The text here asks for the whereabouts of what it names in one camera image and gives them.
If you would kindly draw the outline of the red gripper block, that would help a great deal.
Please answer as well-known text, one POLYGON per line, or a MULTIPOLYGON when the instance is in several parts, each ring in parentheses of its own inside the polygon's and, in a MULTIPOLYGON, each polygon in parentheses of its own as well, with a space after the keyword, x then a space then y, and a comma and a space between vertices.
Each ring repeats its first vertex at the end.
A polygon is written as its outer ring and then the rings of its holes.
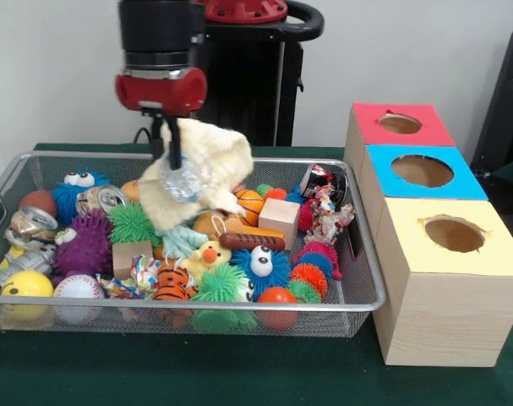
MULTIPOLYGON (((114 85, 117 99, 128 110, 143 108, 162 110, 166 115, 188 116, 197 112, 205 103, 208 84, 205 73, 197 68, 175 71, 140 71, 139 75, 118 74, 114 85)), ((150 145, 154 160, 164 153, 161 127, 163 114, 151 110, 150 145)), ((181 132, 176 117, 166 117, 171 139, 168 143, 167 160, 171 170, 182 167, 181 132)))

